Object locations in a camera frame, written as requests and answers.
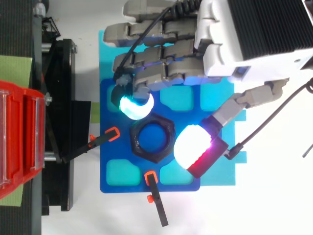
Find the white table surface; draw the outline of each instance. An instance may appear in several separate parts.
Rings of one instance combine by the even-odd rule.
[[[62,37],[78,45],[77,100],[99,101],[98,31],[125,21],[125,1],[50,0],[49,15]],[[311,76],[299,73],[279,101],[248,110],[247,121],[236,123],[236,141]],[[254,85],[236,85],[236,91]],[[301,157],[313,143],[312,103],[313,95],[303,91],[246,145],[247,164],[236,165],[236,186],[162,193],[165,228],[147,193],[100,191],[100,151],[92,150],[75,160],[73,208],[50,207],[50,216],[42,217],[43,235],[312,235],[313,151]],[[99,124],[90,125],[90,133],[99,135]]]

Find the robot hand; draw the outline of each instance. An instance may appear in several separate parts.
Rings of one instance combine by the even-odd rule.
[[[129,0],[123,13],[137,23],[110,25],[104,42],[112,47],[144,43],[149,48],[131,52],[122,66],[126,55],[116,57],[113,71],[119,87],[113,103],[130,118],[141,119],[153,107],[150,91],[222,78],[266,82],[290,77],[313,54],[313,27],[302,0],[287,2]]]

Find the green pad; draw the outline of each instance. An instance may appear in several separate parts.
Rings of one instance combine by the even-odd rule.
[[[160,91],[160,101],[173,111],[189,111],[194,108],[191,87],[173,86]]]
[[[126,159],[107,163],[107,183],[111,186],[135,186],[140,184],[140,169]]]
[[[28,88],[31,62],[28,57],[0,55],[0,80]]]
[[[100,103],[91,103],[91,118],[90,123],[100,123]]]
[[[160,182],[164,185],[189,185],[193,179],[192,175],[181,168],[175,159],[160,170]]]

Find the hexagonal nut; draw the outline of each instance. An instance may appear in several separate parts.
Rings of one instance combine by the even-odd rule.
[[[149,153],[140,146],[139,134],[141,130],[143,130],[143,128],[145,128],[145,126],[148,124],[157,124],[164,130],[167,141],[166,146],[162,151],[156,153]],[[176,141],[175,124],[172,120],[164,118],[155,113],[150,113],[144,119],[134,122],[134,124],[130,127],[130,137],[132,152],[135,155],[148,161],[151,161],[153,163],[159,163],[169,154],[171,154],[174,150],[174,144]]]

